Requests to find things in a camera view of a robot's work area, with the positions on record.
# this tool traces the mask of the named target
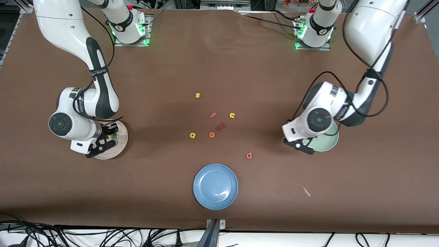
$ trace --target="black cable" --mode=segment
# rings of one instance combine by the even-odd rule
[[[276,12],[276,13],[280,14],[283,18],[285,18],[287,20],[290,20],[290,21],[294,21],[294,18],[297,18],[297,17],[288,17],[288,16],[284,15],[284,13],[280,12],[277,9],[273,10],[273,12]]]
[[[326,241],[325,245],[322,246],[322,247],[328,247],[329,242],[331,241],[331,239],[332,239],[332,237],[333,237],[334,235],[335,235],[335,232],[333,232],[333,233],[331,234],[331,236],[329,236],[329,238],[328,238],[328,240]]]
[[[118,241],[116,241],[114,244],[112,244],[111,247],[114,247],[115,245],[117,245],[117,243],[120,243],[120,242],[124,241],[123,238],[125,238],[125,237],[126,237],[127,239],[129,239],[129,241],[131,241],[132,243],[134,243],[133,239],[132,239],[130,236],[128,236],[128,235],[131,234],[131,233],[133,233],[133,232],[135,232],[135,231],[138,231],[138,229],[135,229],[135,230],[133,230],[133,231],[131,231],[131,232],[129,232],[129,233],[124,233],[124,232],[122,231],[122,237],[121,237]]]
[[[22,228],[22,227],[23,227],[22,225],[19,225],[19,226],[16,226],[16,227],[14,227],[14,228],[11,228],[11,225],[8,224],[8,225],[7,225],[7,228],[6,228],[6,229],[0,229],[0,232],[1,232],[1,231],[7,231],[7,233],[11,233],[10,231],[12,231],[12,230],[14,230],[14,229]]]
[[[70,241],[72,244],[74,244],[76,247],[83,247],[83,246],[80,246],[80,245],[78,245],[77,243],[73,242],[69,237],[65,236],[65,238],[66,238],[68,241]]]
[[[163,231],[165,231],[164,229],[157,229],[155,233],[151,234],[153,230],[154,229],[151,229],[149,231],[148,238],[146,239],[145,243],[141,245],[141,247],[152,247],[152,242],[154,241],[154,238],[158,236],[160,233],[162,233]]]
[[[177,238],[175,240],[175,247],[181,247],[183,246],[183,242],[181,242],[181,237],[180,237],[180,230],[177,230]]]
[[[387,235],[387,239],[385,240],[384,247],[387,247],[387,244],[389,243],[390,240],[390,233],[386,233],[386,235]]]
[[[140,244],[139,244],[139,247],[141,247],[142,243],[143,243],[143,234],[142,234],[142,231],[140,229],[139,229],[139,234],[140,234]]]
[[[297,113],[299,112],[300,107],[302,106],[303,102],[305,101],[306,97],[308,96],[308,92],[311,90],[311,88],[313,87],[314,83],[317,81],[317,79],[322,76],[323,74],[328,73],[328,71],[322,72],[320,73],[311,83],[311,85],[308,87],[308,90],[306,90],[305,96],[302,98],[302,101],[300,102],[299,106],[297,107],[296,111],[293,114],[293,117],[291,119],[288,119],[287,122],[291,122],[293,121],[293,119],[295,119]]]
[[[265,20],[265,19],[261,19],[261,18],[257,18],[257,17],[249,16],[249,15],[244,15],[244,16],[247,16],[248,18],[252,18],[252,19],[256,19],[256,20],[260,20],[260,21],[263,21],[263,22],[269,22],[269,23],[273,23],[273,24],[276,24],[276,25],[281,25],[281,26],[291,27],[291,28],[294,28],[294,29],[300,29],[300,27],[297,27],[297,26],[291,26],[291,25],[286,25],[286,24],[283,24],[283,23],[272,22],[272,21],[269,21],[269,20]]]
[[[24,220],[24,219],[20,219],[19,217],[17,217],[17,216],[15,216],[15,215],[12,215],[12,214],[8,214],[8,213],[4,213],[4,212],[0,212],[0,214],[3,214],[3,215],[6,215],[6,216],[9,216],[9,217],[12,217],[12,218],[14,218],[17,222],[14,222],[14,223],[21,223],[23,226],[26,226],[27,228],[29,228],[29,229],[32,229],[33,230],[33,234],[34,234],[34,236],[32,236],[31,235],[31,233],[28,233],[27,231],[26,231],[26,233],[28,234],[28,236],[30,237],[30,238],[32,238],[32,239],[34,239],[35,241],[39,241],[38,239],[37,239],[37,237],[36,237],[36,232],[37,233],[39,233],[39,234],[41,234],[41,235],[43,235],[43,236],[45,236],[46,238],[47,238],[47,241],[48,241],[48,243],[50,244],[50,243],[52,243],[52,245],[54,246],[54,247],[57,247],[58,245],[57,245],[57,243],[56,243],[56,241],[54,241],[53,239],[51,239],[50,238],[50,236],[48,236],[41,228],[39,228],[39,227],[37,227],[34,223],[32,223],[32,222],[27,222],[26,220]],[[0,222],[1,224],[4,224],[4,223],[10,223],[10,221],[1,221]]]
[[[374,63],[373,63],[372,65],[369,64],[367,61],[365,61],[363,58],[361,58],[361,57],[360,57],[360,56],[354,51],[354,49],[350,46],[350,44],[348,43],[347,38],[346,38],[346,23],[347,23],[347,19],[348,19],[349,14],[352,13],[352,10],[354,9],[354,7],[356,6],[356,4],[357,4],[358,2],[359,2],[359,0],[354,0],[354,1],[352,2],[352,4],[350,5],[350,7],[349,7],[349,9],[348,9],[348,11],[347,11],[347,13],[346,13],[346,15],[345,15],[345,18],[343,19],[343,26],[342,26],[342,36],[343,36],[343,41],[345,42],[345,44],[346,44],[346,46],[348,47],[348,49],[352,52],[352,54],[354,54],[354,56],[356,56],[356,57],[357,57],[362,63],[364,63],[369,69],[375,71],[374,68],[373,68],[373,66],[377,63],[377,61],[379,60],[379,58],[382,56],[382,54],[384,53],[384,51],[387,49],[388,45],[390,44],[390,42],[392,41],[392,39],[393,39],[393,37],[394,37],[394,35],[395,35],[395,32],[392,32],[392,34],[391,34],[391,36],[390,36],[390,38],[389,38],[387,44],[384,46],[384,48],[383,48],[383,50],[381,51],[380,55],[378,56],[378,58],[374,61]],[[383,78],[381,77],[380,74],[378,74],[378,73],[375,73],[375,74],[378,76],[378,79],[377,79],[377,80],[381,81],[381,83],[383,84],[383,87],[384,87],[384,90],[385,90],[385,95],[386,95],[385,103],[384,103],[383,107],[382,107],[377,113],[367,115],[367,114],[364,114],[364,113],[360,112],[360,111],[359,111],[359,110],[358,110],[358,109],[352,104],[352,102],[351,102],[350,105],[355,109],[355,111],[356,111],[359,115],[364,116],[364,117],[374,117],[374,116],[378,116],[379,114],[381,114],[381,113],[386,109],[387,105],[389,104],[389,91],[388,91],[387,85],[386,85],[386,83],[384,82],[384,80],[383,80]]]
[[[86,12],[91,18],[93,18],[95,21],[97,21],[97,22],[98,22],[98,23],[99,23],[99,24],[105,29],[105,31],[106,31],[107,34],[108,34],[108,37],[110,37],[111,44],[112,44],[112,46],[113,46],[113,53],[112,53],[112,55],[111,55],[110,62],[107,64],[107,66],[110,66],[110,64],[111,64],[111,62],[113,62],[113,58],[114,58],[114,45],[115,45],[115,42],[113,41],[113,36],[111,36],[110,31],[108,31],[108,29],[105,27],[105,25],[102,24],[98,19],[96,19],[96,17],[94,17],[92,14],[90,14],[85,8],[81,7],[81,9],[82,9],[84,12]]]
[[[17,247],[26,247],[29,236],[26,236]]]
[[[81,9],[84,11],[84,12],[86,12],[90,17],[92,17],[95,21],[97,21],[104,29],[105,29],[105,31],[107,32],[107,34],[108,34],[108,36],[110,37],[110,40],[111,40],[111,42],[112,42],[112,47],[113,47],[113,53],[112,53],[112,57],[111,57],[111,59],[110,59],[110,62],[108,63],[108,65],[107,65],[107,67],[109,67],[110,65],[111,65],[111,62],[113,62],[113,58],[114,58],[114,53],[115,53],[115,50],[114,50],[114,46],[115,46],[115,43],[114,43],[114,41],[113,41],[113,37],[111,36],[111,34],[110,34],[110,32],[108,31],[108,29],[104,26],[104,24],[102,24],[98,19],[96,19],[92,14],[90,14],[86,9],[84,9],[83,7],[81,7]],[[89,85],[82,91],[82,93],[84,94],[90,87],[91,87],[91,85],[93,84],[93,81],[94,80],[92,80],[90,83],[89,83]],[[86,114],[83,114],[83,113],[80,113],[77,109],[76,109],[76,103],[77,103],[77,101],[78,101],[78,97],[79,97],[79,95],[78,94],[76,94],[76,96],[73,98],[73,103],[72,103],[72,105],[73,105],[73,110],[77,113],[77,114],[79,114],[81,117],[84,117],[84,118],[87,118],[87,119],[90,119],[90,120],[94,120],[94,121],[100,121],[100,122],[116,122],[116,121],[119,121],[119,120],[121,120],[123,117],[120,117],[120,118],[117,118],[117,119],[109,119],[109,120],[105,120],[105,119],[99,119],[99,118],[96,118],[96,117],[90,117],[90,116],[88,116],[88,115],[86,115]]]
[[[305,146],[309,146],[315,137],[307,138],[309,142]]]
[[[362,236],[363,239],[364,239],[364,241],[366,242],[367,247],[370,247],[368,241],[366,240],[366,237],[365,237],[362,233],[357,233],[357,234],[355,234],[355,240],[357,241],[358,245],[360,245],[361,247],[365,247],[365,246],[362,245],[362,244],[360,243],[360,241],[358,240],[358,236]]]
[[[39,223],[39,225],[45,226],[46,228],[49,228],[49,233],[52,235],[52,238],[54,241],[56,241],[56,237],[53,235],[52,231],[50,229],[53,229],[56,233],[57,233],[57,237],[59,236],[61,241],[63,242],[63,244],[65,244],[66,247],[69,247],[67,241],[65,240],[65,238],[63,237],[63,235],[61,234],[61,229],[58,229],[52,225],[48,225],[48,224],[43,224],[43,223]]]
[[[338,131],[340,130],[341,125],[342,125],[342,123],[338,123],[337,131],[335,133],[333,133],[333,134],[323,133],[323,134],[327,135],[327,136],[335,136],[336,134],[338,134]]]
[[[198,230],[198,229],[183,229],[183,230],[179,230],[179,232],[192,231],[192,230]],[[162,237],[164,237],[164,236],[168,236],[168,235],[176,234],[176,233],[177,233],[177,231],[169,232],[169,233],[163,234],[163,235],[161,235],[161,236],[156,237],[155,239],[152,239],[150,242],[148,242],[148,240],[147,240],[147,241],[145,242],[145,244],[142,245],[142,246],[145,247],[146,245],[148,245],[148,244],[152,244],[152,242],[154,242],[154,241],[156,241],[156,240],[158,240],[158,239],[160,239],[160,238],[162,238]]]
[[[131,242],[131,241],[129,241],[128,239],[124,239],[124,240],[120,241],[119,243],[122,243],[122,242],[125,242],[125,241],[128,241],[128,242],[129,242],[129,244],[130,244],[130,247],[133,247],[133,244],[132,244],[132,242]]]
[[[68,234],[68,235],[76,235],[76,236],[83,236],[83,235],[99,235],[99,234],[108,234],[108,231],[106,232],[91,232],[91,233],[74,233],[74,232],[65,232],[64,230],[62,231],[63,234]]]
[[[112,239],[112,238],[114,238],[115,236],[117,236],[119,233],[121,233],[121,232],[123,232],[123,229],[120,229],[119,230],[119,232],[117,232],[116,234],[114,234],[113,235],[113,233],[112,234],[110,234],[110,235],[108,235],[108,236],[106,236],[105,237],[105,239],[104,239],[104,241],[102,241],[102,243],[101,243],[101,245],[99,246],[99,247],[105,247],[105,245]]]

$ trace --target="blue plate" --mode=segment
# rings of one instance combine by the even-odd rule
[[[237,194],[238,180],[235,173],[225,165],[207,165],[195,176],[195,198],[207,209],[224,209],[232,204]]]

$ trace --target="metal bracket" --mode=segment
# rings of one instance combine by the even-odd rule
[[[200,242],[198,242],[197,247],[218,247],[218,239],[220,238],[220,227],[225,226],[225,220],[208,219],[206,230],[204,231]]]
[[[417,18],[417,12],[415,12],[414,14],[413,14],[413,19],[414,19],[414,22],[415,23],[425,23],[425,18],[422,18],[421,20],[419,20],[418,18]]]
[[[206,221],[206,227],[209,227],[211,221],[212,219],[208,219]],[[220,230],[224,230],[226,228],[226,220],[219,220],[219,228]]]
[[[32,2],[29,0],[14,0],[14,2],[20,7],[20,14],[30,14],[33,11]]]
[[[330,51],[331,46],[330,46],[329,40],[328,40],[321,47],[310,47],[310,46],[307,46],[301,39],[299,39],[298,37],[295,37],[295,49],[296,50],[308,50],[308,51]]]
[[[413,14],[415,23],[425,23],[425,17],[439,5],[439,0],[429,0],[422,8]]]
[[[314,154],[314,149],[308,147],[307,145],[304,145],[301,140],[288,142],[287,139],[284,137],[282,138],[282,143],[306,154]]]

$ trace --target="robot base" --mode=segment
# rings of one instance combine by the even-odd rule
[[[139,27],[139,30],[141,32],[145,32],[145,35],[143,35],[138,41],[132,43],[132,44],[125,44],[120,42],[117,38],[115,40],[115,46],[129,46],[129,47],[145,47],[149,46],[149,41],[151,39],[151,32],[152,32],[152,20],[153,15],[145,15],[144,13],[141,13],[141,24],[146,24],[144,27]]]
[[[116,122],[117,127],[119,128],[119,131],[117,132],[117,134],[112,134],[107,136],[107,141],[110,140],[115,140],[116,141],[116,146],[106,150],[104,153],[98,154],[95,156],[96,159],[99,160],[108,160],[108,159],[112,159],[116,156],[118,156],[126,147],[126,144],[128,142],[128,131],[126,129],[126,126],[120,122],[117,121]]]
[[[331,46],[329,45],[329,40],[326,41],[324,45],[321,47],[310,47],[306,45],[301,39],[299,39],[299,34],[301,32],[305,32],[303,29],[305,28],[305,16],[301,15],[300,18],[296,18],[293,22],[293,26],[300,27],[302,29],[294,29],[294,37],[295,37],[295,49],[296,50],[309,50],[309,51],[330,51]]]

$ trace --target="metal frame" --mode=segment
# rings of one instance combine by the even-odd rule
[[[7,46],[6,46],[6,49],[4,50],[4,54],[3,54],[3,56],[1,57],[1,61],[0,61],[0,69],[1,69],[1,66],[3,65],[3,62],[4,62],[4,59],[5,59],[5,57],[6,57],[7,51],[9,50],[9,47],[11,46],[12,39],[13,39],[14,36],[15,36],[15,32],[17,31],[17,28],[18,28],[18,25],[19,25],[19,23],[20,23],[20,21],[21,21],[21,19],[22,19],[22,16],[23,16],[23,14],[20,14],[20,16],[18,17],[17,23],[15,24],[14,30],[12,31],[12,35],[11,35],[11,37],[9,38],[9,41],[8,41],[8,43],[7,43]]]
[[[130,47],[145,47],[149,46],[149,42],[151,39],[151,32],[152,32],[152,21],[154,20],[153,15],[145,15],[144,17],[144,23],[147,24],[145,28],[145,36],[141,37],[138,41],[132,43],[132,44],[124,44],[120,42],[117,38],[115,40],[115,46],[130,46]]]
[[[228,9],[235,12],[250,11],[249,0],[201,0],[200,9],[202,10],[222,10]]]
[[[277,0],[264,0],[265,1],[265,10],[273,11],[276,9]]]
[[[208,219],[207,228],[203,233],[197,247],[217,247],[220,230],[226,227],[226,220]]]
[[[413,14],[414,21],[416,23],[424,23],[425,17],[430,13],[437,5],[439,0],[429,0],[420,10]]]
[[[14,0],[14,2],[20,7],[20,14],[32,13],[33,5],[30,0]]]

